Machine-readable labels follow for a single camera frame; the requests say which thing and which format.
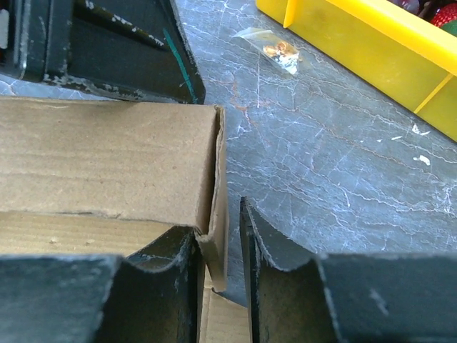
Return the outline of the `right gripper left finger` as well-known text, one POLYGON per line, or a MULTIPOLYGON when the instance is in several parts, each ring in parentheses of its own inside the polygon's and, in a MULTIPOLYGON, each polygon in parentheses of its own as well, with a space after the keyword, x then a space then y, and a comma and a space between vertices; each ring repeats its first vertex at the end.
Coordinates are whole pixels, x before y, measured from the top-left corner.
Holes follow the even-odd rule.
POLYGON ((3 342, 197 342, 205 267, 173 227, 128 257, 1 256, 3 342))

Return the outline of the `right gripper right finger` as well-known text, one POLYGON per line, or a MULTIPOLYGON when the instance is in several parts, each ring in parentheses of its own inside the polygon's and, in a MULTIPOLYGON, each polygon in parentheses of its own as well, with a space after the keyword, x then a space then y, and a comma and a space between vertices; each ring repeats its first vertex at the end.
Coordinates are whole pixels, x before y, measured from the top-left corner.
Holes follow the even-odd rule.
POLYGON ((244 197, 252 342, 454 342, 456 255, 315 254, 244 197))

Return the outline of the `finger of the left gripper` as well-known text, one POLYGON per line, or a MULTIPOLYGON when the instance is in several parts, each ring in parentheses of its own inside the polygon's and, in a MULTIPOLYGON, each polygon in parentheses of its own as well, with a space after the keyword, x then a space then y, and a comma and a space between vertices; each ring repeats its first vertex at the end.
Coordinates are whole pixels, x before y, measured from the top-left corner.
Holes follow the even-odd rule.
POLYGON ((52 1, 46 83, 127 101, 202 104, 175 1, 52 1))

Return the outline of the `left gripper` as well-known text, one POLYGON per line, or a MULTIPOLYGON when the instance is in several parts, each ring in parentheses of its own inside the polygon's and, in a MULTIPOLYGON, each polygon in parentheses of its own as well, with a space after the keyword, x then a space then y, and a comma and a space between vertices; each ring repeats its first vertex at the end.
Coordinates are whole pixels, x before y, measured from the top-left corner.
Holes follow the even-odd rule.
POLYGON ((1 2, 1 73, 43 82, 68 67, 70 1, 1 2))

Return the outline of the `small clear plastic bag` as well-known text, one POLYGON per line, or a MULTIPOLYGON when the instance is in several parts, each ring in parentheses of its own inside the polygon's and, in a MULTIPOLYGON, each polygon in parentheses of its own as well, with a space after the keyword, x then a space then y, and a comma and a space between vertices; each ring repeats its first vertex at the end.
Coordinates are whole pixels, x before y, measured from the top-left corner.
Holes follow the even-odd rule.
POLYGON ((269 60, 280 71, 296 75, 301 67, 301 52, 288 41, 275 35, 272 30, 249 27, 233 35, 269 60))

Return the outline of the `brown cardboard box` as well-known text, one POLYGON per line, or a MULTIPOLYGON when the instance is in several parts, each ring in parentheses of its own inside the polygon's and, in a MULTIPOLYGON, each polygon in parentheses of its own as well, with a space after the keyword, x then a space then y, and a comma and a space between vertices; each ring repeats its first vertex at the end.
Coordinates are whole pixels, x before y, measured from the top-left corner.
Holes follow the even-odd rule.
POLYGON ((1 99, 1 256, 128 257, 190 229, 205 267, 199 340, 248 342, 223 299, 229 211, 220 106, 1 99))

